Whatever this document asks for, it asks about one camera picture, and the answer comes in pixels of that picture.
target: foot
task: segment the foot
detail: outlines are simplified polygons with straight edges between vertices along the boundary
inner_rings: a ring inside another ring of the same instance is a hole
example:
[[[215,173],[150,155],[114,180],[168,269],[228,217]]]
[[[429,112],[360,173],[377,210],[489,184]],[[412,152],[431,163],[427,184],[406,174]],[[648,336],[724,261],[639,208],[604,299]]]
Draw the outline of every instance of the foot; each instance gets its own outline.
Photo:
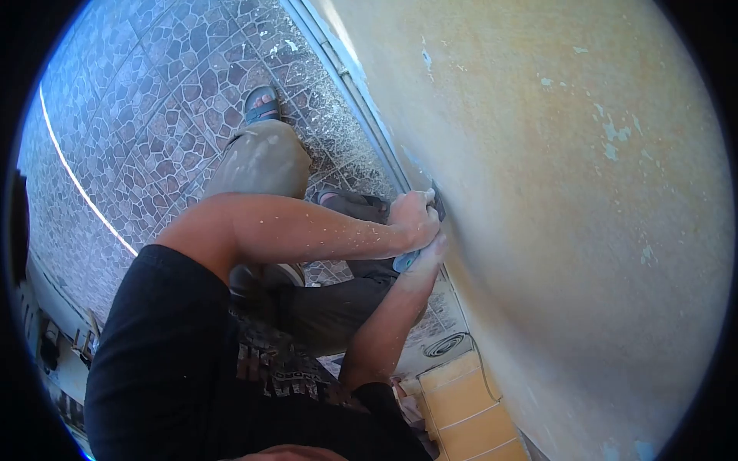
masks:
[[[271,100],[272,100],[272,97],[269,96],[268,94],[265,94],[262,97],[258,98],[256,101],[254,101],[253,108],[261,107],[262,105],[264,105],[264,103],[268,103]],[[266,115],[270,115],[270,114],[276,114],[276,113],[277,111],[264,112],[263,114],[259,116],[259,118],[264,117]]]
[[[338,195],[338,194],[333,193],[333,192],[327,193],[327,194],[323,194],[323,196],[320,197],[320,203],[319,203],[319,205],[322,206],[325,203],[326,200],[328,200],[329,198],[335,197],[336,195]]]

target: black t-shirt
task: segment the black t-shirt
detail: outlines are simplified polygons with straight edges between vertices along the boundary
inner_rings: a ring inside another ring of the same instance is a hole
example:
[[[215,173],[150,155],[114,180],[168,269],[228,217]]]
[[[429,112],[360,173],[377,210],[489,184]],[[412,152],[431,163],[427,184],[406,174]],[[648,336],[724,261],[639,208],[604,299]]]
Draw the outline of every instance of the black t-shirt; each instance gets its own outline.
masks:
[[[349,460],[430,460],[392,389],[353,393],[290,335],[229,312],[228,287],[164,246],[141,250],[118,288],[87,381],[93,455],[221,460],[270,446]]]

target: sandal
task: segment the sandal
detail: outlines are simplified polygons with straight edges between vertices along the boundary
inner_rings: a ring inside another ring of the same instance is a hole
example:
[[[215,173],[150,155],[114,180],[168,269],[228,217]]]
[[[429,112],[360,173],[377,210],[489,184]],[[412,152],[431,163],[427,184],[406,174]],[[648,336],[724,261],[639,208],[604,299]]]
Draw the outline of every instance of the sandal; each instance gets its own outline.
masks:
[[[350,190],[328,188],[317,191],[315,194],[313,194],[312,197],[310,197],[310,201],[316,205],[324,206],[320,202],[325,194],[336,194],[337,197],[342,198],[350,205],[357,205],[359,207],[373,207],[376,209],[376,214],[372,213],[373,216],[375,216],[375,218],[373,219],[368,219],[368,216],[352,216],[353,218],[363,219],[364,221],[373,221],[381,224],[387,223],[387,217],[389,217],[390,215],[390,202],[388,200],[377,197],[375,195],[361,195],[359,193],[351,192]],[[353,213],[345,212],[344,214],[352,215]]]
[[[254,102],[264,95],[271,96],[272,100],[268,103],[260,105],[259,107],[254,107]],[[282,111],[279,107],[279,101],[277,101],[277,92],[275,91],[273,86],[262,85],[257,86],[256,88],[251,90],[249,95],[246,96],[246,102],[244,103],[244,106],[251,108],[248,110],[248,112],[246,112],[246,126],[249,126],[252,123],[260,122],[262,120],[282,120]],[[270,111],[277,112],[274,114],[264,115],[262,117],[262,114]]]

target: yellow wall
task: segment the yellow wall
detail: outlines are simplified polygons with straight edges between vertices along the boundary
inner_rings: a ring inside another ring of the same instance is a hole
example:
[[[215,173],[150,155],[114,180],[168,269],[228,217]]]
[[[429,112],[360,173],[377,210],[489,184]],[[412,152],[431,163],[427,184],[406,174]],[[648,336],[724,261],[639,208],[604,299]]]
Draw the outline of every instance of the yellow wall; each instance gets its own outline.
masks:
[[[447,268],[516,424],[552,460],[658,452],[716,344],[734,239],[716,115],[661,12],[312,4],[414,184],[439,184]]]

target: stone-pattern floor tile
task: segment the stone-pattern floor tile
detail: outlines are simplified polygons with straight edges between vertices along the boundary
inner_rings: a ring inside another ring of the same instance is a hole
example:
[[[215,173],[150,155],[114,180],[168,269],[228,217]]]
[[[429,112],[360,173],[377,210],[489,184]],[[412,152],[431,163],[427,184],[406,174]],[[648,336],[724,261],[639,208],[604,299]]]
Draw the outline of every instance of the stone-pattern floor tile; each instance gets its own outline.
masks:
[[[48,132],[39,131],[31,144],[27,146],[34,150],[34,165],[27,171],[31,249],[69,296],[87,306],[88,249],[92,235],[103,225],[60,168]]]
[[[131,147],[168,94],[169,88],[143,48],[137,46],[103,97],[98,113],[110,121],[118,137]]]
[[[336,164],[318,138],[313,136],[305,139],[303,147],[313,161],[309,169],[310,179],[313,182],[325,178],[329,173],[336,170]]]
[[[317,191],[328,188],[351,190],[348,182],[341,175],[341,172],[333,170],[319,180],[314,180],[313,178],[308,179],[308,189],[305,192],[305,199],[310,200]]]
[[[244,100],[249,91],[272,82],[269,70],[241,40],[242,35],[236,34],[174,90],[200,131],[219,150],[245,125]]]
[[[348,264],[343,260],[328,260],[322,261],[322,263],[339,282],[347,282],[354,278],[351,269],[348,268]]]
[[[404,348],[414,347],[420,344],[425,338],[444,333],[445,331],[446,329],[438,320],[433,309],[428,308],[421,321],[410,329],[410,334],[407,335]]]
[[[91,44],[92,48],[85,57],[84,66],[89,70],[95,92],[102,97],[123,61],[138,43],[138,37],[128,20],[100,26],[103,30],[100,37]]]
[[[181,0],[144,36],[142,45],[174,88],[239,29],[219,0]]]
[[[258,0],[221,0],[221,3],[240,27],[254,21],[265,11]]]
[[[216,158],[215,148],[173,96],[154,114],[131,154],[162,191],[167,209]]]
[[[323,261],[313,261],[303,265],[303,272],[305,273],[305,286],[311,287],[314,284],[318,286],[335,285],[340,280],[333,275],[333,273],[325,267]]]
[[[188,200],[186,195],[179,197],[177,201],[174,202],[174,205],[172,205],[172,207],[164,214],[162,220],[156,225],[146,244],[148,245],[153,243],[166,226],[172,224],[174,220],[176,220],[188,207],[193,206],[197,202],[198,199],[196,198]]]
[[[87,69],[82,68],[70,83],[43,88],[49,121],[63,153],[79,148],[100,104]]]
[[[107,228],[100,229],[92,236],[88,253],[88,303],[95,316],[105,322],[115,292],[134,256]]]
[[[348,182],[351,190],[365,194],[377,195],[393,201],[397,192],[390,185],[387,172],[375,154],[360,156],[339,171]]]
[[[156,21],[172,7],[175,0],[142,0],[131,8],[131,22],[138,38],[143,38]]]
[[[120,174],[104,192],[103,215],[137,251],[169,209],[162,191],[133,156],[125,160]]]
[[[99,209],[105,208],[104,192],[115,182],[130,153],[106,118],[95,114],[84,144],[73,156],[67,154],[72,173]]]
[[[294,102],[337,167],[361,156],[376,156],[356,117],[329,78],[298,94]]]
[[[313,159],[307,197],[326,187],[383,190],[381,164],[278,0],[92,0],[42,79],[73,173],[136,250],[201,200],[226,142],[245,126],[243,101],[265,84]],[[32,246],[104,321],[132,254],[74,188],[37,100],[21,150]],[[308,284],[352,278],[345,261],[305,271]],[[432,330],[433,320],[422,325]]]

